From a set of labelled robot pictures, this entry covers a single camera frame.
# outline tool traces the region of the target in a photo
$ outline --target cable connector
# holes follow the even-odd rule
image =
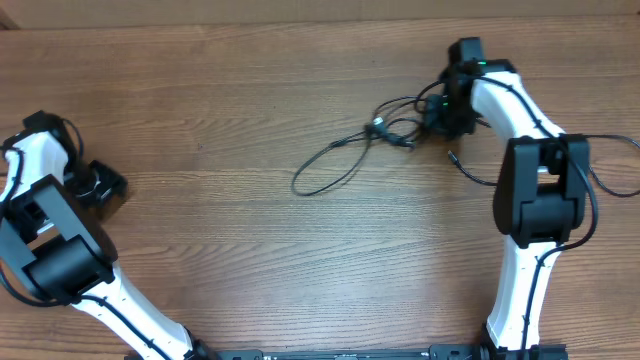
[[[377,135],[379,139],[382,139],[393,146],[407,147],[411,150],[416,148],[416,144],[413,141],[407,140],[404,136],[389,132],[381,117],[377,117],[373,119],[371,124],[365,125],[365,132]]]
[[[458,160],[458,157],[456,156],[456,154],[453,153],[453,151],[449,150],[447,155],[449,155],[449,160],[451,160],[453,165],[457,166],[458,164],[460,164],[460,160]]]

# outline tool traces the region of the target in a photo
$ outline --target white robotic arm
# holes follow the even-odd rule
[[[84,164],[60,120],[36,113],[25,120],[25,131],[5,142],[9,171],[0,201],[13,189],[12,217],[17,220],[2,222],[0,255],[33,296],[45,301],[66,298],[63,305],[101,321],[142,359],[202,359],[194,352],[189,332],[164,316],[127,279],[115,247],[85,214],[87,207],[102,207],[107,197],[121,194],[123,180],[102,164]],[[92,176],[79,179],[81,173]],[[53,226],[60,232],[51,240],[55,244],[32,254],[26,243]],[[96,259],[85,248],[96,245],[111,254]]]
[[[551,122],[540,111],[538,106],[527,94],[520,76],[509,71],[493,72],[483,77],[500,81],[512,86],[527,101],[542,125],[554,136],[564,131]],[[475,80],[471,91],[471,105],[479,114],[483,115],[496,135],[502,140],[503,146],[512,138],[529,136],[534,139],[544,139],[546,136],[538,129],[523,104],[504,87],[488,81]],[[539,168],[539,172],[546,172],[546,168]],[[553,241],[530,244],[528,248],[518,247],[513,238],[504,236],[504,257],[500,273],[498,295],[493,311],[487,319],[487,330],[494,345],[509,350],[519,350],[524,329],[524,315],[527,297],[531,289],[533,274],[539,259],[544,253],[556,247]],[[552,255],[545,261],[536,285],[536,293],[531,310],[527,349],[537,345],[540,341],[538,320],[542,311],[544,295],[553,268],[553,263],[559,253]]]

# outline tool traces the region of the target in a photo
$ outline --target wooden table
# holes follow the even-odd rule
[[[638,17],[475,19],[0,32],[0,135],[40,110],[74,121],[86,158],[130,181],[105,228],[132,281],[216,349],[410,348],[474,341],[496,295],[502,240],[492,189],[502,149],[480,129],[413,152],[377,145],[358,175],[315,198],[296,168],[416,94],[459,37],[508,58],[568,132],[640,137]],[[308,188],[350,166],[318,162]],[[593,143],[613,188],[640,186],[637,153]],[[562,255],[541,319],[572,359],[640,350],[637,198],[598,189],[593,240]],[[575,232],[577,237],[584,229]],[[121,359],[128,347],[69,308],[0,294],[2,359]]]

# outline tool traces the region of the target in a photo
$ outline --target wire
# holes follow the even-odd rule
[[[458,157],[453,153],[453,151],[449,150],[448,155],[449,155],[449,160],[451,160],[453,165],[455,165],[458,168],[458,170],[460,170],[460,172],[462,172],[464,176],[466,176],[467,178],[473,180],[474,182],[480,185],[498,186],[498,183],[482,180],[476,176],[473,176],[469,171],[467,171],[464,167],[462,167],[462,165],[460,164],[460,161],[458,160]]]
[[[612,139],[612,140],[622,140],[622,141],[626,141],[630,144],[632,144],[633,146],[635,146],[636,148],[640,149],[640,144],[635,141],[634,139],[628,137],[628,136],[624,136],[624,135],[585,135],[585,137],[587,139]],[[620,197],[620,198],[629,198],[629,197],[634,197],[636,195],[640,195],[640,190],[636,190],[634,192],[631,193],[619,193],[617,191],[613,191],[611,189],[609,189],[598,177],[598,175],[596,175],[596,172],[593,170],[593,167],[591,167],[591,164],[589,164],[589,171],[591,172],[591,176],[593,176],[593,180],[595,180],[596,184],[598,184],[598,186],[600,186],[600,188],[602,190],[604,190],[605,192],[607,192],[610,195],[616,196],[616,197]]]
[[[435,88],[436,86],[444,84],[445,81],[446,81],[446,79],[440,79],[438,81],[434,81],[431,84],[427,85],[424,89],[422,89],[418,93],[418,96],[416,96],[417,99],[416,99],[416,102],[413,104],[413,110],[415,112],[417,112],[418,114],[425,114],[427,112],[427,110],[426,109],[420,110],[418,108],[418,103],[421,102],[421,101],[424,101],[425,104],[426,104],[427,99],[426,98],[425,99],[422,98],[424,96],[424,94],[426,94],[427,92],[429,92],[429,90]]]
[[[363,135],[363,134],[365,134],[365,131],[361,131],[361,132],[359,132],[357,134],[353,134],[353,135],[347,136],[347,137],[345,137],[343,139],[340,139],[338,141],[334,141],[331,144],[329,144],[326,148],[320,150],[317,154],[313,155],[309,160],[307,160],[304,164],[302,164],[302,166],[300,166],[300,168],[298,168],[296,173],[293,175],[293,179],[291,180],[291,192],[293,192],[294,194],[296,194],[298,196],[313,196],[313,195],[319,194],[319,193],[321,193],[321,192],[323,192],[325,190],[328,190],[332,186],[334,186],[334,185],[338,184],[339,182],[341,182],[342,180],[344,180],[351,173],[356,171],[356,169],[362,163],[362,160],[364,160],[365,156],[367,156],[367,153],[369,152],[369,148],[371,147],[371,140],[372,139],[371,139],[371,135],[370,134],[365,134],[364,138],[356,138],[357,136],[360,136],[360,135]],[[365,146],[364,146],[364,150],[362,151],[362,154],[360,155],[360,157],[358,158],[356,163],[353,164],[351,169],[349,169],[342,176],[340,176],[336,180],[332,181],[328,185],[325,185],[322,188],[320,188],[318,190],[311,191],[311,192],[300,192],[300,191],[298,191],[296,189],[296,180],[298,179],[298,176],[300,176],[300,174],[302,174],[302,172],[306,168],[308,168],[311,164],[313,164],[316,160],[318,160],[320,157],[322,157],[322,155],[328,153],[329,151],[331,151],[331,150],[333,150],[335,148],[342,147],[342,146],[345,146],[345,145],[350,144],[352,142],[362,141],[362,140],[365,140]]]
[[[386,115],[384,116],[384,118],[387,118],[391,115],[393,115],[394,113],[396,113],[397,111],[399,111],[400,109],[413,104],[414,102],[417,101],[417,97],[416,96],[402,96],[399,98],[395,98],[393,100],[389,100],[386,101],[382,104],[380,104],[378,107],[376,107],[376,109],[373,112],[373,119],[378,118],[380,116],[380,113],[384,110],[385,107],[391,105],[392,103],[401,101],[401,100],[407,100],[407,99],[411,99],[411,101],[407,101],[404,102],[400,105],[396,105],[395,107],[393,107],[391,110],[389,110]],[[397,135],[397,134],[392,134],[394,136],[397,136],[399,139],[405,140],[405,141],[415,141],[419,135],[420,129],[422,127],[422,121],[415,119],[415,118],[397,118],[394,119],[390,122],[388,122],[387,124],[385,124],[385,128],[389,129],[391,126],[401,123],[401,122],[411,122],[416,124],[416,128],[413,129],[412,131],[410,131],[407,134],[404,135]],[[334,186],[338,185],[339,183],[343,182],[342,185],[346,184],[347,182],[349,182],[349,180],[351,179],[351,177],[353,177],[353,175],[356,174],[356,172],[358,171],[358,168],[360,167],[360,165],[362,165],[362,162],[364,161],[367,153],[369,152],[369,150],[371,149],[371,143],[374,140],[378,140],[378,139],[383,139],[379,134],[375,134],[372,131],[372,128],[369,126],[369,124],[367,124],[367,126],[365,126],[365,130],[355,133],[353,135],[349,135],[345,138],[342,138],[340,140],[334,141],[332,143],[330,143],[329,145],[327,145],[327,147],[325,147],[324,149],[320,150],[318,153],[316,153],[315,155],[313,155],[309,160],[307,160],[304,164],[302,164],[298,170],[296,170],[296,172],[293,174],[293,178],[291,179],[291,185],[290,185],[290,189],[291,192],[294,193],[297,196],[314,196],[317,194],[320,194],[322,192],[325,192],[331,188],[333,188]],[[310,191],[310,192],[301,192],[296,188],[296,181],[298,180],[298,177],[300,176],[300,174],[302,174],[309,166],[311,166],[311,164],[313,164],[314,162],[316,162],[319,158],[321,158],[323,155],[325,155],[326,153],[330,152],[333,149],[336,148],[340,148],[343,146],[346,146],[348,144],[351,143],[355,143],[355,142],[359,142],[359,141],[365,141],[365,146],[364,149],[362,150],[361,155],[358,157],[358,159],[356,160],[356,162],[353,164],[353,166],[351,166],[351,168],[345,172],[342,176],[340,176],[339,178],[337,178],[336,180],[330,182],[329,184],[321,187],[320,189],[314,190],[314,191]]]
[[[484,120],[476,119],[476,123],[478,123],[478,124],[480,124],[480,125],[482,125],[482,126],[484,126],[486,128],[491,129],[491,125],[489,125],[489,123],[484,121]]]
[[[129,329],[131,332],[136,335],[142,342],[150,349],[155,350],[160,357],[165,360],[171,360],[169,355],[167,355],[162,349],[158,347],[158,345],[153,343],[153,340],[149,340],[144,334],[140,332],[140,330],[136,329],[135,326],[124,316],[121,312],[118,311],[113,305],[109,304],[106,298],[99,298],[93,295],[82,295],[80,296],[81,300],[89,300],[96,302],[99,306],[107,308],[115,317],[117,317],[122,323]]]
[[[82,136],[80,136],[80,130],[71,122],[69,119],[62,118],[62,121],[66,124],[69,124],[73,131],[76,133],[76,138],[78,139],[78,158],[82,159],[84,156],[84,141],[82,141]]]

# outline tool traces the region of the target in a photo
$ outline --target black mounting base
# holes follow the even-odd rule
[[[262,352],[220,351],[216,360],[520,360],[518,351],[492,351],[482,345],[432,345],[408,350]],[[568,360],[564,345],[534,346],[522,360]]]
[[[124,176],[98,160],[89,163],[89,171],[95,178],[94,183],[90,184],[91,190],[75,194],[75,197],[98,220],[105,221],[127,200],[128,182]]]

